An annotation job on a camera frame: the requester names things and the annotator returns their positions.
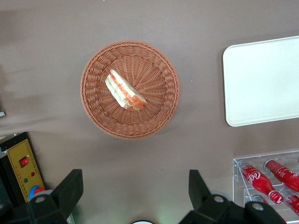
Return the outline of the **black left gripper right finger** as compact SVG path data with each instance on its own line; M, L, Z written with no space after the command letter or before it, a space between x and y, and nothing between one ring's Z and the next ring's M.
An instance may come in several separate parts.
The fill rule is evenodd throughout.
M198 170L189 171L189 198L193 210L181 224L244 224L244 208L226 197L212 194Z

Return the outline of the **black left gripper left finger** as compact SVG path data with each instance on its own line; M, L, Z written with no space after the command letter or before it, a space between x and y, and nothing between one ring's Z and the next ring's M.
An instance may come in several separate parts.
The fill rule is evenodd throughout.
M50 193L36 194L28 203L31 224L66 224L83 195L83 173L72 170Z

